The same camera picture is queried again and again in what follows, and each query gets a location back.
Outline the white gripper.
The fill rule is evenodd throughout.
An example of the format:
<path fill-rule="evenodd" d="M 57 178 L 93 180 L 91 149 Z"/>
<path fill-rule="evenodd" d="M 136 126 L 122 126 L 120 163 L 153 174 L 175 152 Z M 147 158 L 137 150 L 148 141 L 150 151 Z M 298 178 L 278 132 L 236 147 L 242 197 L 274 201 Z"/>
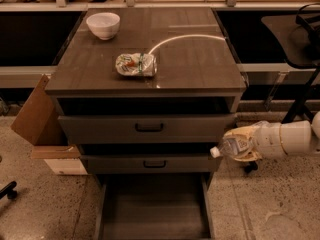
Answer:
<path fill-rule="evenodd" d="M 249 126 L 242 126 L 227 131 L 224 138 L 244 136 L 246 139 L 253 137 L 255 150 L 242 152 L 234 157 L 238 162 L 253 162 L 262 158 L 275 159 L 283 157 L 283 148 L 280 138 L 280 123 L 259 121 Z"/>

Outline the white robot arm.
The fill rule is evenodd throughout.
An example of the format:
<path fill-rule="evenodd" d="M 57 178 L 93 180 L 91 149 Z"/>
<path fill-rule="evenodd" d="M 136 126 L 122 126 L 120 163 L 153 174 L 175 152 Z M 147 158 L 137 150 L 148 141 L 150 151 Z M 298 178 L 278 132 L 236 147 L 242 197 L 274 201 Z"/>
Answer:
<path fill-rule="evenodd" d="M 319 154 L 319 114 L 312 122 L 291 123 L 260 121 L 227 131 L 213 157 L 230 157 L 239 162 L 281 159 L 289 155 Z"/>

